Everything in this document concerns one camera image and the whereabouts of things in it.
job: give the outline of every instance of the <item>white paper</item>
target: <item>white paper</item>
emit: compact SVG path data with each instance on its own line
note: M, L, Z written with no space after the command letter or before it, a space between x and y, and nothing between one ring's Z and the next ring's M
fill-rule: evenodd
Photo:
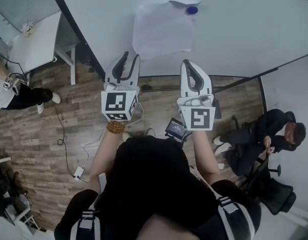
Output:
M190 6L193 4L168 1L143 5L137 10L132 44L142 61L192 50L195 16L187 14Z

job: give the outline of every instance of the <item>hand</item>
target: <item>hand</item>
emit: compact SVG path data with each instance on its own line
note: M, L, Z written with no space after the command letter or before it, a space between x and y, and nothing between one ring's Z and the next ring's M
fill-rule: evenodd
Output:
M274 153L274 151L275 151L275 147L274 147L274 146L271 146L266 152L267 152L269 155L271 155L271 154Z
M271 143L272 143L271 137L270 136L266 136L264 138L264 140L263 140L263 143L264 143L266 152L268 152L268 150L270 149Z

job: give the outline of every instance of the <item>wood plank flooring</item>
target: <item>wood plank flooring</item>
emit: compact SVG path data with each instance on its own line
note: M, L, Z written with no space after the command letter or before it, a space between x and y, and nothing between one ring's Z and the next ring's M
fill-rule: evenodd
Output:
M67 64L59 64L36 72L32 86L50 88L60 94L61 104L56 108L65 127L68 168L73 174L78 166L89 158L82 179L87 181L91 163L100 141L97 141L107 121L101 114L101 90L103 83L89 66L76 64L76 85L70 85L70 70ZM239 78L213 76L214 85L224 86ZM139 85L151 85L153 89L177 87L180 78L140 78ZM165 128L171 117L179 119L176 100L179 90L144 92L140 103L144 108L143 120L127 127L134 135L144 134L153 128L156 136L164 138ZM222 119L215 120L213 131L208 132L210 141L214 137L234 129L231 117L239 122L255 120L263 113L260 87L257 80L233 87L216 94L219 99ZM68 173L62 139L63 130L52 102L44 105L41 115L36 107L19 111L0 110L0 156L8 155L12 160L6 165L19 172L19 183L28 190L32 211L39 226L53 230L60 221L71 198L83 190L86 184L74 180ZM134 114L133 121L140 119L142 112ZM192 140L184 145L190 165L195 165ZM229 167L222 170L225 178L239 181Z

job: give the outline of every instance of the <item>sneaker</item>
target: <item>sneaker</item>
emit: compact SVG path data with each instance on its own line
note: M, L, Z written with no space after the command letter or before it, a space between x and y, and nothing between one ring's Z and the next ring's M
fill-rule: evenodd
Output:
M44 103L42 103L41 105L37 105L37 113L38 114L42 114L44 110Z
M228 150L232 149L232 145L230 143L224 143L223 145L219 146L215 151L215 156L224 153Z
M56 104L60 104L61 103L61 96L58 95L56 92L53 92L52 102L54 102Z
M123 141L126 142L127 139L132 138L132 135L128 131L123 133Z
M224 144L224 142L220 141L220 137L221 137L221 136L218 136L218 137L216 137L216 138L213 140L213 143L214 143L216 146L220 146L220 145Z
M155 137L155 131L152 128L148 128L148 130L146 131L146 136Z

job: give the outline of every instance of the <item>blue object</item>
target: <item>blue object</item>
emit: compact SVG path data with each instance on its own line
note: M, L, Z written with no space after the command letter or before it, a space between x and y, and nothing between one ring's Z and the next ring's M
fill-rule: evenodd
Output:
M188 13L188 14L196 14L197 12L199 11L199 9L197 8L197 7L195 7L195 6L191 6L191 7L188 7L187 9L186 9L186 12Z

